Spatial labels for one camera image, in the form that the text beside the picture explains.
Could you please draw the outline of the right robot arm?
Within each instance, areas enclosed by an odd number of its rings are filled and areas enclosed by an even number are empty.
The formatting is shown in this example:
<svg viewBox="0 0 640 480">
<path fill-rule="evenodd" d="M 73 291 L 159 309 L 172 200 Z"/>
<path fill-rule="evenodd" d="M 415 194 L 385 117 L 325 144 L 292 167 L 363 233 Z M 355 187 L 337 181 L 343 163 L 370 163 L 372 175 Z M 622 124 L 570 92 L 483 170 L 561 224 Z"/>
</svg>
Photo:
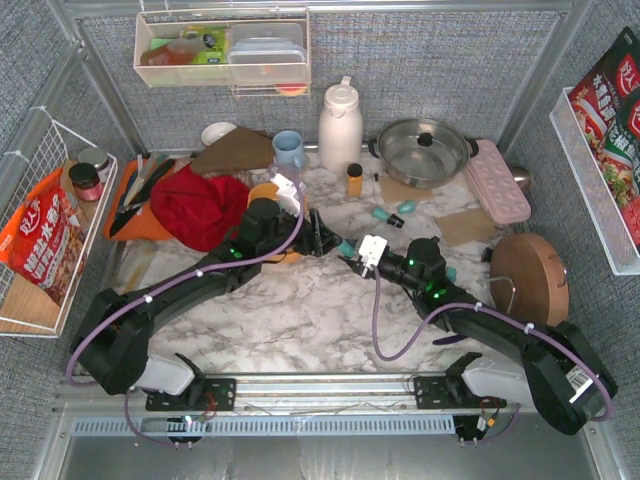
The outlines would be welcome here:
<svg viewBox="0 0 640 480">
<path fill-rule="evenodd" d="M 589 421 L 611 418 L 618 387 L 581 330 L 569 322 L 523 323 L 486 306 L 448 278 L 438 238 L 416 239 L 399 255 L 367 235 L 345 262 L 364 279 L 403 288 L 424 326 L 473 339 L 520 365 L 533 406 L 557 431 L 574 435 Z"/>
</svg>

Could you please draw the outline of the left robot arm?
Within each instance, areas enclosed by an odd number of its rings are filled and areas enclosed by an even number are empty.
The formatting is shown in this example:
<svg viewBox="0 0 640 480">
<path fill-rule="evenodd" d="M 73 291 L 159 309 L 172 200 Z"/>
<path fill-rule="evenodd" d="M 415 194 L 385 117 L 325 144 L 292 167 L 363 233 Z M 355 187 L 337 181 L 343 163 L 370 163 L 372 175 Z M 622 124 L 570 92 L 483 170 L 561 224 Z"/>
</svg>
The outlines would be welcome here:
<svg viewBox="0 0 640 480">
<path fill-rule="evenodd" d="M 342 241 L 315 209 L 294 216 L 274 200 L 254 200 L 235 231 L 195 265 L 145 289 L 97 294 L 75 335 L 66 374 L 82 366 L 109 395 L 140 388 L 180 396 L 196 385 L 196 366 L 184 356 L 150 355 L 155 333 L 247 284 L 277 254 L 322 257 Z"/>
</svg>

